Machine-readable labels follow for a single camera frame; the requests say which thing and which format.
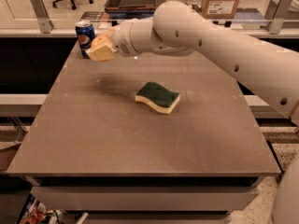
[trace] sponge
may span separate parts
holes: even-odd
[[[169,115],[179,101],[178,92],[172,92],[155,82],[148,82],[136,95],[135,101],[142,102],[159,113]]]

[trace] metal bracket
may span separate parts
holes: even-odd
[[[278,8],[274,14],[272,22],[268,25],[268,31],[270,34],[279,34],[284,22],[284,16],[288,12],[292,0],[280,0]]]
[[[30,0],[30,1],[36,13],[40,32],[43,34],[49,34],[54,26],[50,21],[43,0]]]

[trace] floor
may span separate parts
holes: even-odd
[[[94,4],[78,0],[77,10],[72,10],[69,1],[65,0],[59,5],[59,9],[51,6],[52,0],[45,0],[50,17],[55,25],[64,27],[65,21],[77,21],[84,11],[103,10],[106,0],[94,0]],[[180,0],[189,4],[200,4],[201,0]],[[269,0],[241,0],[241,7],[259,7],[263,13]],[[34,13],[29,0],[25,6],[20,5],[20,0],[7,0],[10,12],[16,20],[31,20]],[[299,138],[293,127],[261,127],[264,136],[273,142],[274,149],[284,170],[294,156],[299,153]],[[0,148],[13,144],[16,132],[11,126],[0,126]],[[234,211],[231,214],[232,224],[267,224],[271,213],[272,204],[278,190],[278,180],[275,177],[267,177],[258,187],[260,195],[243,211]],[[30,189],[20,180],[6,179],[0,175],[0,224],[13,224],[21,211],[22,205]]]

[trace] can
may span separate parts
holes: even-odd
[[[91,43],[95,38],[93,25],[89,21],[78,21],[76,23],[76,34],[83,57],[90,58],[86,54],[86,50],[91,47]]]

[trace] scrubbing pad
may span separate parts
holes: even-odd
[[[162,114],[170,114],[179,101],[178,92],[172,92],[155,82],[148,82],[136,95],[135,101],[149,105]]]

